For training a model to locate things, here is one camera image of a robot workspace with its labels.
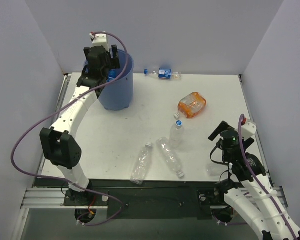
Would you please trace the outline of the small clear bottle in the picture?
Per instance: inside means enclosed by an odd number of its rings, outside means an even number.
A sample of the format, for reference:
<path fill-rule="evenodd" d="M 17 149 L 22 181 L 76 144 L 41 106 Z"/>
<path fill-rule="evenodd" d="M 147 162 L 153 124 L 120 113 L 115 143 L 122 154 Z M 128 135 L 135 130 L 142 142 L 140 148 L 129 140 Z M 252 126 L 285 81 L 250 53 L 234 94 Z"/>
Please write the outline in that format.
<path fill-rule="evenodd" d="M 169 143 L 173 148 L 177 148 L 182 143 L 184 131 L 183 122 L 181 120 L 175 121 L 170 129 L 169 135 Z"/>

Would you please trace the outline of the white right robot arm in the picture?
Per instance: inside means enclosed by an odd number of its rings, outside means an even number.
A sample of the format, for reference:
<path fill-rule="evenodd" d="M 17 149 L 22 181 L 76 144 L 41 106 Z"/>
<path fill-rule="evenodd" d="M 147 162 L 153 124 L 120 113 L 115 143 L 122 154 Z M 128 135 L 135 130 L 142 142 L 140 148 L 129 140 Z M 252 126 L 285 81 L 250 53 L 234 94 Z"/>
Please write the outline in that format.
<path fill-rule="evenodd" d="M 208 140 L 215 142 L 210 153 L 220 151 L 220 160 L 212 163 L 225 167 L 227 178 L 199 198 L 234 209 L 261 240 L 300 240 L 300 227 L 280 202 L 262 161 L 247 152 L 256 124 L 241 114 L 237 127 L 225 121 L 209 127 Z"/>

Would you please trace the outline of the clear bottle white cap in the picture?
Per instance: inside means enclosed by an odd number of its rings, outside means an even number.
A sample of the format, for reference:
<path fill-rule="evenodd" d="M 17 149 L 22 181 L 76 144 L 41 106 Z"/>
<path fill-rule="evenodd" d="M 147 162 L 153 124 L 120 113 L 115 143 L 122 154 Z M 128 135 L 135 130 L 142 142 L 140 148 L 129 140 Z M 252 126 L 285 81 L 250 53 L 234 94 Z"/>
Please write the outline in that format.
<path fill-rule="evenodd" d="M 137 185 L 142 185 L 152 164 L 153 144 L 146 143 L 140 150 L 137 160 L 133 165 L 130 181 Z"/>

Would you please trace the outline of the clear bottle blue label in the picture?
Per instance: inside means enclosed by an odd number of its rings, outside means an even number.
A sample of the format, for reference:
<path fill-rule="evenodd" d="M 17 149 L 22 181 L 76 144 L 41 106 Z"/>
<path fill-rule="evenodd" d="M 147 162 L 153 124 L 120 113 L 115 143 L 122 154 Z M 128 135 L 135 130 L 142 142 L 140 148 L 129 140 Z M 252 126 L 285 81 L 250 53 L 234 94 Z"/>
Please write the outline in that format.
<path fill-rule="evenodd" d="M 116 78 L 116 71 L 114 69 L 109 70 L 107 82 L 111 82 Z"/>

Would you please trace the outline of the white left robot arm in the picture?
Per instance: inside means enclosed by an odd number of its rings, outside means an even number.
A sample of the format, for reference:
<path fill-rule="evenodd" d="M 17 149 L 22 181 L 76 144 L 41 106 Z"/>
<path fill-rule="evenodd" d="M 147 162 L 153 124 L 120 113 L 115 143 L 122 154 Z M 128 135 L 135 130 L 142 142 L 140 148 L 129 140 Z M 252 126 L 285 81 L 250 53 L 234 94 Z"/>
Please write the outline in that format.
<path fill-rule="evenodd" d="M 77 131 L 89 108 L 98 99 L 109 70 L 120 67 L 118 48 L 112 45 L 108 50 L 103 46 L 85 47 L 86 65 L 79 77 L 69 106 L 62 111 L 50 128 L 43 128 L 39 137 L 44 157 L 56 166 L 76 192 L 75 200 L 82 206 L 89 205 L 93 193 L 87 190 L 90 180 L 80 165 L 82 149 L 76 141 Z"/>

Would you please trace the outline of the long clear plastic bottle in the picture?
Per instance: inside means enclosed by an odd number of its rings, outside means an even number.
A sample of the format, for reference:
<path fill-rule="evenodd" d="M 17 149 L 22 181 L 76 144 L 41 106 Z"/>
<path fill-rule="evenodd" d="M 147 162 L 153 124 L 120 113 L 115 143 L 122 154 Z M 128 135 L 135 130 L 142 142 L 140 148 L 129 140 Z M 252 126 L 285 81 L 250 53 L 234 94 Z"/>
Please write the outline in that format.
<path fill-rule="evenodd" d="M 179 179 L 183 179 L 185 177 L 185 173 L 183 171 L 182 161 L 170 145 L 169 140 L 166 137 L 161 137 L 156 141 L 156 145 L 158 146 L 160 154 L 166 162 L 169 170 Z"/>

